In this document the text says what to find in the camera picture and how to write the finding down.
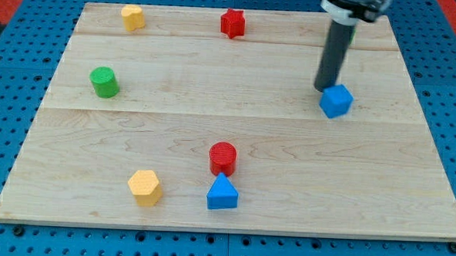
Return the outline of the robot arm end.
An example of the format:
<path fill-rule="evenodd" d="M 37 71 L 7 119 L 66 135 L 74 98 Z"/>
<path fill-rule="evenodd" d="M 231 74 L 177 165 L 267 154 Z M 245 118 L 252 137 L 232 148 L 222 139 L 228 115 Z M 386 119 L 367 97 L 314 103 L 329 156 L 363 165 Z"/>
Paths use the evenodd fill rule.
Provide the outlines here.
<path fill-rule="evenodd" d="M 320 0 L 320 6 L 332 20 L 345 26 L 358 21 L 375 22 L 391 6 L 392 0 Z"/>

